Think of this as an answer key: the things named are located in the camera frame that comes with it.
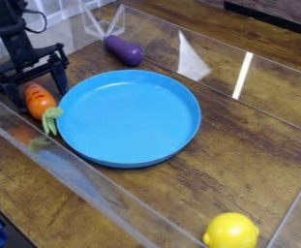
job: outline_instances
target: wooden table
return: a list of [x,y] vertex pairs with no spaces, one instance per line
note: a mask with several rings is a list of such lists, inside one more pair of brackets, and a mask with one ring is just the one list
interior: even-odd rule
[[[125,3],[301,70],[300,35],[195,1]],[[101,43],[76,51],[69,61],[71,85],[127,68]],[[139,69],[188,86],[203,110],[201,128],[183,152],[156,167],[128,171],[93,166],[199,239],[216,214],[247,214],[261,230],[259,247],[265,247],[301,188],[301,130],[149,61]],[[39,247],[143,247],[1,137],[0,209]]]

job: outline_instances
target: eggplant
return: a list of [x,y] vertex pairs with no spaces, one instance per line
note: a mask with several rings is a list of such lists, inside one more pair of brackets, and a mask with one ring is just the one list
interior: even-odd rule
[[104,38],[104,44],[124,64],[128,66],[140,65],[144,59],[144,50],[137,44],[127,42],[115,35]]

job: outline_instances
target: transparent barrier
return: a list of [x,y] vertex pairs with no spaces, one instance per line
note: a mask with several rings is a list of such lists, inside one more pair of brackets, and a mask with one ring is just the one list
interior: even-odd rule
[[149,62],[191,79],[187,86],[197,85],[203,123],[195,140],[163,165],[107,170],[79,159],[0,103],[1,136],[147,247],[205,247],[207,223],[225,211],[255,221],[259,247],[273,233],[271,246],[301,247],[299,241],[288,246],[289,233],[301,238],[301,130],[276,129],[208,90],[301,128],[301,73],[128,6],[113,3],[91,12],[95,2],[83,2],[84,15],[52,27],[44,41],[59,39],[69,52],[108,34],[143,45]]

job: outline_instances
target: orange carrot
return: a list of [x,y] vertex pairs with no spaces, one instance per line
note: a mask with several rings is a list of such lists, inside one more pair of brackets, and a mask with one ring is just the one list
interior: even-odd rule
[[43,114],[48,108],[56,108],[57,102],[49,91],[37,83],[31,82],[24,90],[24,100],[32,117],[43,119]]

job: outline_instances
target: yellow lemon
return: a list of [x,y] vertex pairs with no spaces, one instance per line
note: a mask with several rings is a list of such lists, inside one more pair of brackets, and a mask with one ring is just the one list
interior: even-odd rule
[[259,229],[240,213],[217,215],[208,224],[203,242],[209,248],[255,248]]

